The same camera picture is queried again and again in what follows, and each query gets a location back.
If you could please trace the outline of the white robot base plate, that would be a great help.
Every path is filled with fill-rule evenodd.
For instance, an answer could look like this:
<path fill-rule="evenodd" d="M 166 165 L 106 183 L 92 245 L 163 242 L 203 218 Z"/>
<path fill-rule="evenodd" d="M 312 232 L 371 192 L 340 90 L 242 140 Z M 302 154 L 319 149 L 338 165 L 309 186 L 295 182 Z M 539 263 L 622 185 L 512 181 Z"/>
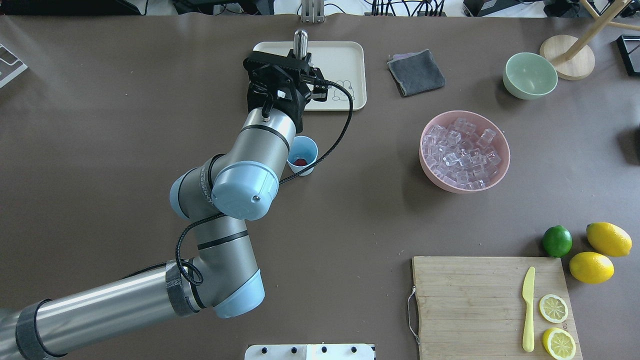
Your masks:
<path fill-rule="evenodd" d="M 375 360 L 374 344 L 308 343 L 254 344 L 247 347 L 245 360 Z"/>

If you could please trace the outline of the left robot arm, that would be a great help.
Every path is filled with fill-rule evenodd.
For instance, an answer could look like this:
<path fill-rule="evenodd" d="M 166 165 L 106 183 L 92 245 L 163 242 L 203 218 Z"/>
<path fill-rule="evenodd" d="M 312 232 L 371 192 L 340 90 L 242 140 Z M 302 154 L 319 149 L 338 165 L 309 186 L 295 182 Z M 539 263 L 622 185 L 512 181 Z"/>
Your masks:
<path fill-rule="evenodd" d="M 310 61 L 308 52 L 295 49 L 288 55 L 253 51 L 244 60 L 248 114 L 233 147 L 187 171 L 170 189 L 171 207 L 194 232 L 197 256 L 183 259 L 176 249 L 160 266 L 9 313 L 1 320 L 1 358 L 57 360 L 206 308 L 231 318 L 258 307 L 265 289 L 246 221 L 267 214 L 302 131 L 304 108 L 326 96 L 314 83 L 318 69 Z"/>

